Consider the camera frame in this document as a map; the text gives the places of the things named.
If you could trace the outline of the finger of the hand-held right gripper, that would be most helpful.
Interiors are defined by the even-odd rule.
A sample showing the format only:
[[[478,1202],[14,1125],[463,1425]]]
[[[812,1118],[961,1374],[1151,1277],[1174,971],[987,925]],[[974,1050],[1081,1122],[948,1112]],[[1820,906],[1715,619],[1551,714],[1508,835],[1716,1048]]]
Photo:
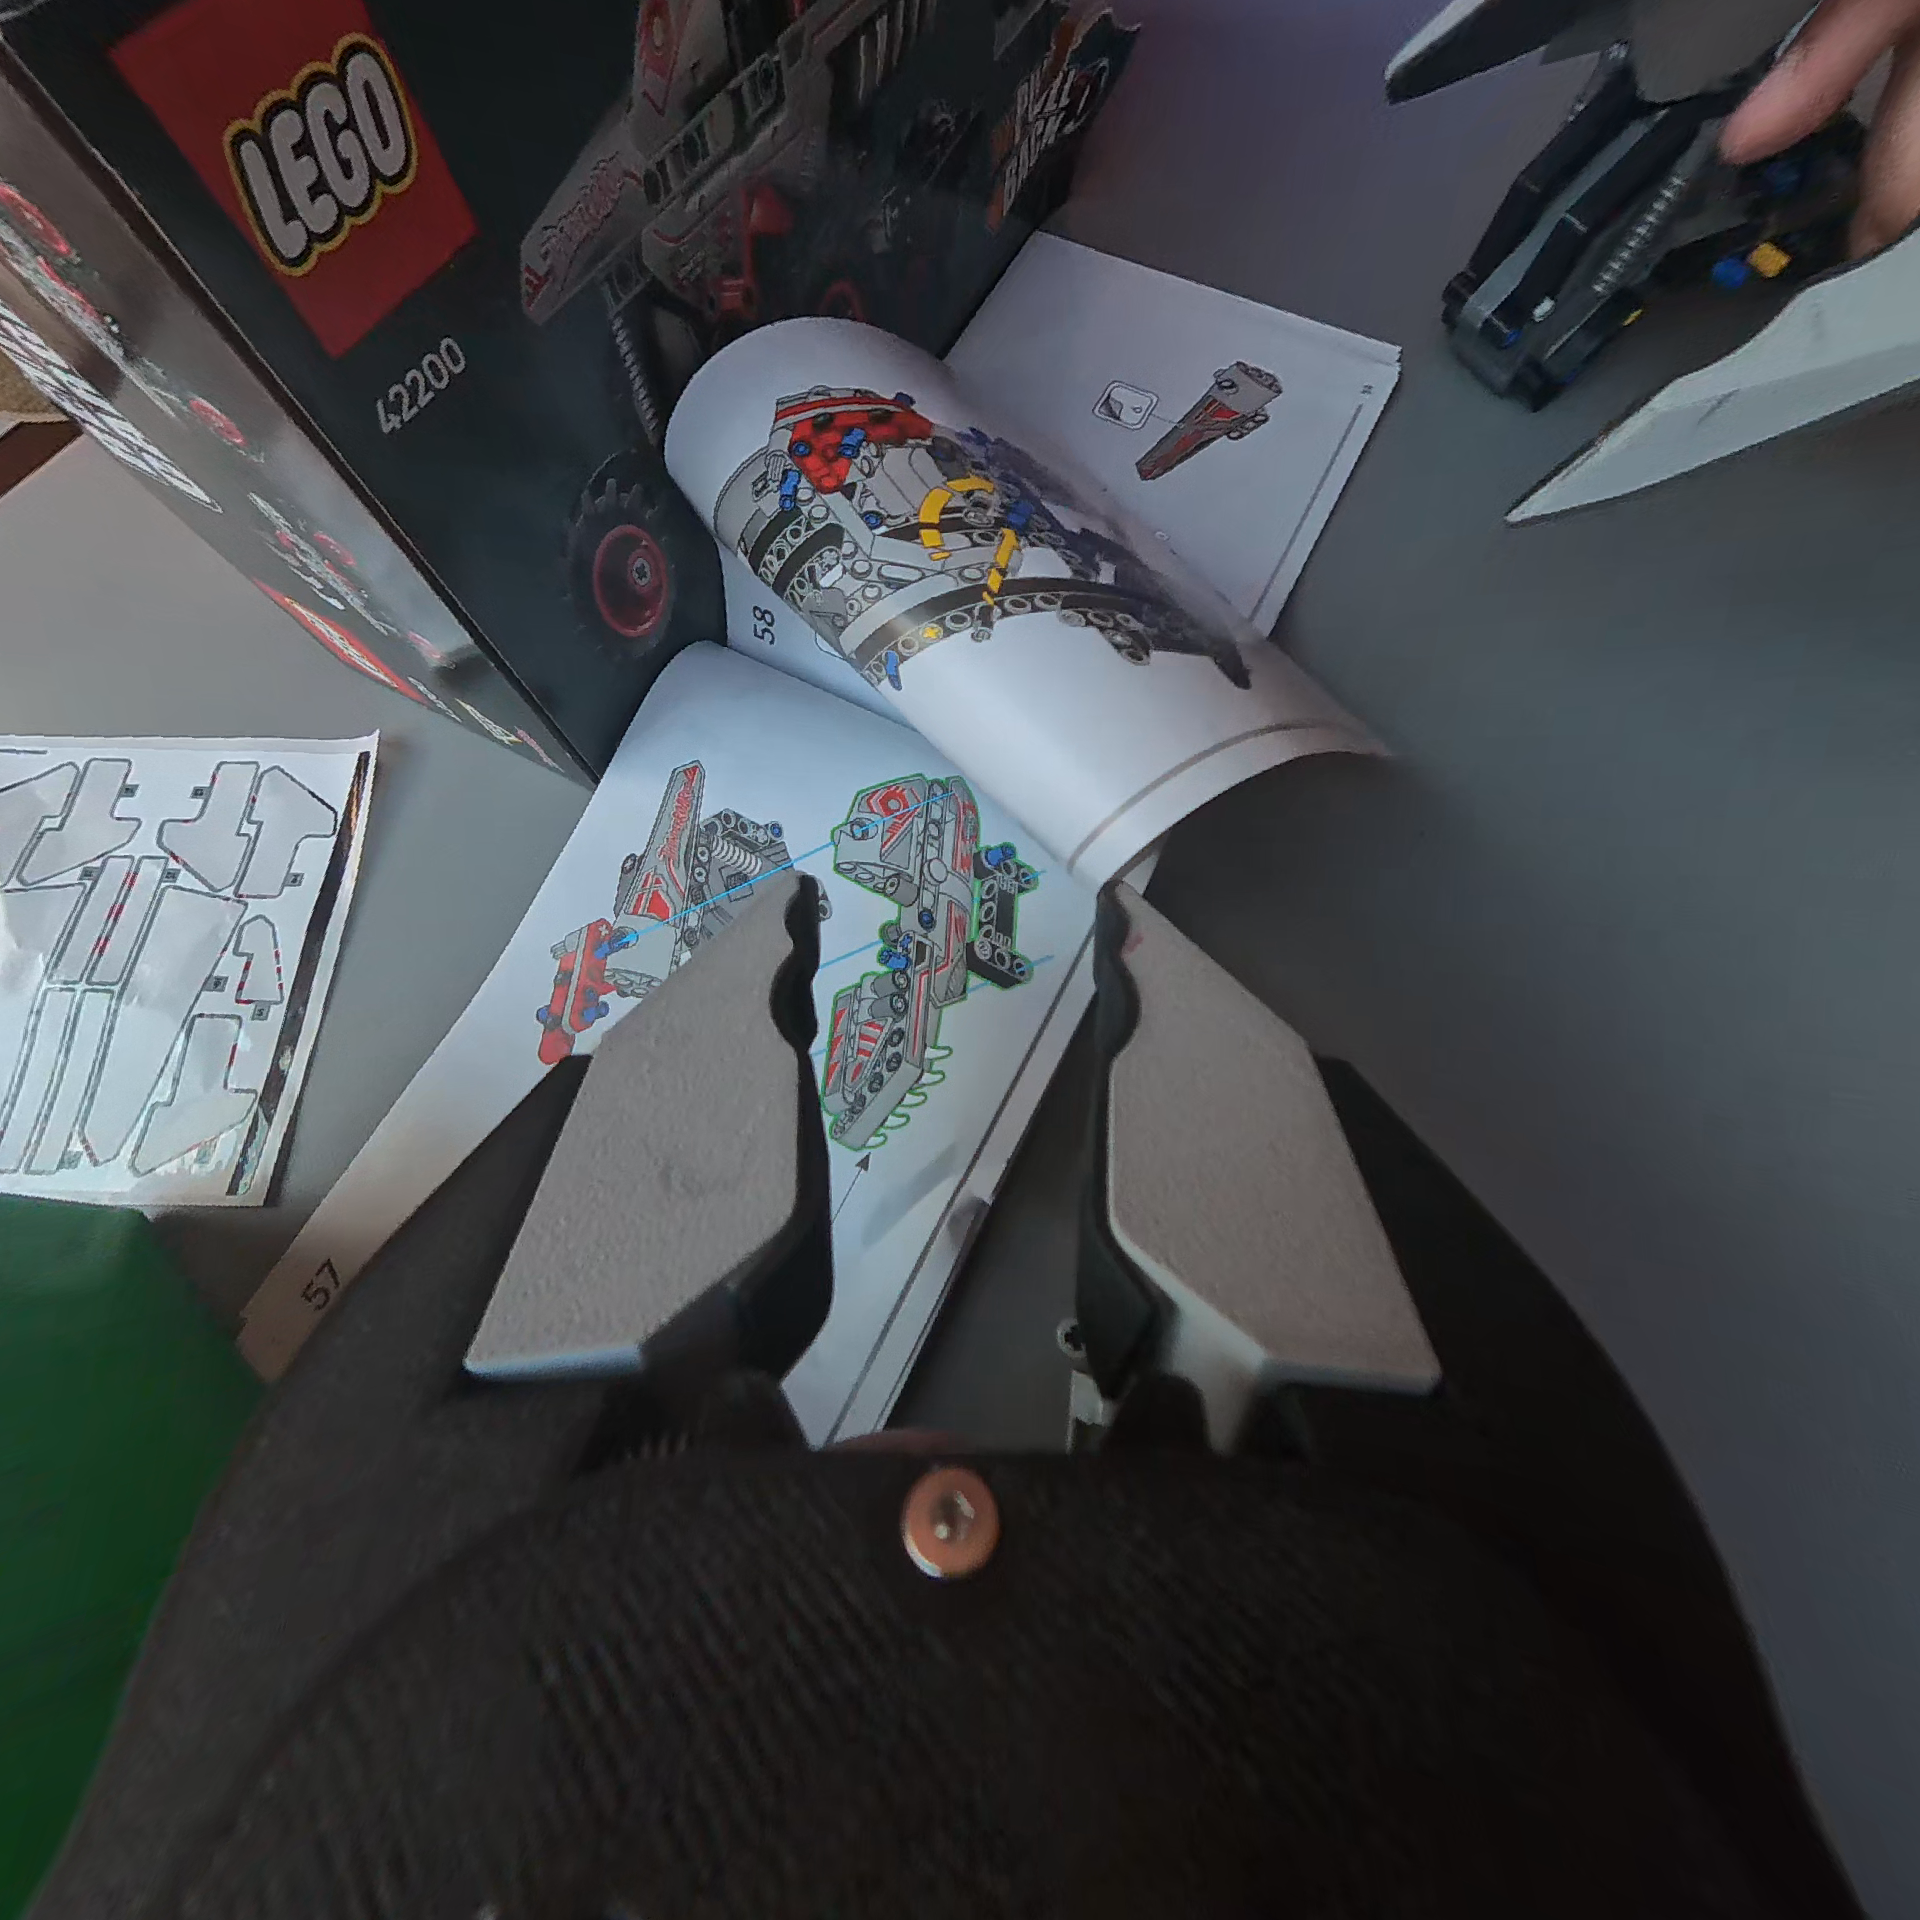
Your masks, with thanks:
[[[1451,2],[1390,58],[1386,98],[1404,105],[1526,55],[1561,62],[1627,50],[1637,90],[1674,105],[1731,86],[1809,15],[1813,2]]]
[[[1503,515],[1542,520],[1907,395],[1917,382],[1917,227],[1809,280],[1773,319],[1649,395]]]

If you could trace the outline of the black lego set box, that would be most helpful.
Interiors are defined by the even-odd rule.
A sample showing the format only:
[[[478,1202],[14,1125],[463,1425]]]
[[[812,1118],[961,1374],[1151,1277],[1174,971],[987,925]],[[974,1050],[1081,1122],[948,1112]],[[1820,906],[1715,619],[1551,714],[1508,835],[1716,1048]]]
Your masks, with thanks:
[[[724,635],[665,471],[764,322],[945,351],[1133,3],[5,3],[5,286],[341,661],[586,783]]]

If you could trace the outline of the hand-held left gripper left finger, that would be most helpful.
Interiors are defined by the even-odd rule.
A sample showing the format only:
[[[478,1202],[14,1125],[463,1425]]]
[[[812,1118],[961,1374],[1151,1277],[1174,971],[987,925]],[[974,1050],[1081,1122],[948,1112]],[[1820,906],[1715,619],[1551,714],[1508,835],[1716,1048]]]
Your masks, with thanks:
[[[783,1379],[831,1304],[831,1183],[812,1047],[821,886],[747,909],[596,1041],[463,1369],[692,1394]]]

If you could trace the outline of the lego instruction booklet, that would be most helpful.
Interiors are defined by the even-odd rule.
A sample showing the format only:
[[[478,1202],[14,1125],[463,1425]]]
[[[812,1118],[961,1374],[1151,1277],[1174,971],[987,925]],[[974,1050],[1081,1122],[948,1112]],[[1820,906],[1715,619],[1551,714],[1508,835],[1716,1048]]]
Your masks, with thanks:
[[[749,330],[668,427],[726,641],[663,670],[515,934],[247,1304],[274,1379],[401,1223],[790,872],[831,1306],[807,1433],[883,1425],[1093,995],[1097,889],[1202,805],[1378,745],[1267,635],[1402,350],[1059,234],[945,358]]]

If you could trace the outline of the black grey lego truck model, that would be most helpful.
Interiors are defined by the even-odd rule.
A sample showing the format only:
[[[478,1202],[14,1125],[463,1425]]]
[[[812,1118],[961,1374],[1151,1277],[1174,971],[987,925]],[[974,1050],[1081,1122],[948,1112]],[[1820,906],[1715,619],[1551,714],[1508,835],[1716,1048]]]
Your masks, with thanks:
[[[1489,393],[1538,413],[1653,297],[1795,288],[1839,265],[1865,121],[1845,105],[1781,152],[1731,165],[1721,125],[1765,65],[1653,102],[1627,38],[1602,48],[1442,293],[1447,343]]]

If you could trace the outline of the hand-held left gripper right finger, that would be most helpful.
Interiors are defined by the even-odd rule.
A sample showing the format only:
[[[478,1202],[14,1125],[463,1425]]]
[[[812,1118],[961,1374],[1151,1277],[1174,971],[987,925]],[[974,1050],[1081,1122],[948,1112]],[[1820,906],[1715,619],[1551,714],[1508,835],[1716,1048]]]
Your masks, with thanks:
[[[1307,1041],[1123,880],[1093,981],[1071,1448],[1151,1375],[1215,1451],[1292,1387],[1426,1399],[1442,1365]]]

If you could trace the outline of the lego sticker sheet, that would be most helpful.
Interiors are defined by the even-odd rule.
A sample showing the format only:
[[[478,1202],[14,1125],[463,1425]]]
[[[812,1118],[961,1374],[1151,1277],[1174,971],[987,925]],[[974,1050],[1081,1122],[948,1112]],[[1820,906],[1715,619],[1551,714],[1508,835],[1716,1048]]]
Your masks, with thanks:
[[[379,736],[5,736],[3,1190],[274,1197]]]

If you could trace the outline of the green box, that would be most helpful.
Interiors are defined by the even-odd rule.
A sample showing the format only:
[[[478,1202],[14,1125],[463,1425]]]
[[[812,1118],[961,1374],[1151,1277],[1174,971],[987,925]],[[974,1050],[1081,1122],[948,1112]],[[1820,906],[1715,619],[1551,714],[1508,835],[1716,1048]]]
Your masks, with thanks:
[[[5,1915],[58,1856],[257,1399],[145,1213],[5,1197]]]

